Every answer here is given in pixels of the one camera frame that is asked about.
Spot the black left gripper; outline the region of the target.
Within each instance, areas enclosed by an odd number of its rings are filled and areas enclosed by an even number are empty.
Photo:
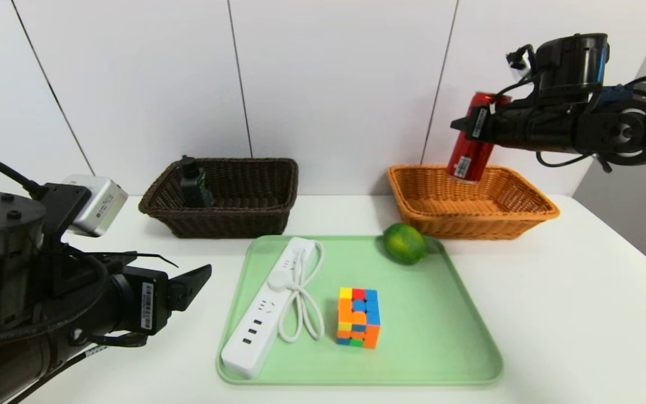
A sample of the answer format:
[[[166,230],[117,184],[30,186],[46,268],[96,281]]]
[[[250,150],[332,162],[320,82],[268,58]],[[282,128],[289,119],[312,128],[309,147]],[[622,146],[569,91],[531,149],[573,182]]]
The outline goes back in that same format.
[[[211,275],[210,264],[169,281],[165,272],[125,266],[110,276],[114,296],[111,332],[155,335],[167,324],[170,310],[188,309]]]

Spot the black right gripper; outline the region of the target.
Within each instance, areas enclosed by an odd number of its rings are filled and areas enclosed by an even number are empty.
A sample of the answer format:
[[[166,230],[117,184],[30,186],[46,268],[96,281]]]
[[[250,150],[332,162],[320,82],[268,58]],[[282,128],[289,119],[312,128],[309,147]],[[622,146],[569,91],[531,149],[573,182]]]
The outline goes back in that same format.
[[[469,117],[450,123],[452,130],[465,131],[468,140],[482,141],[503,148],[530,148],[527,138],[530,107],[482,105],[474,107]]]

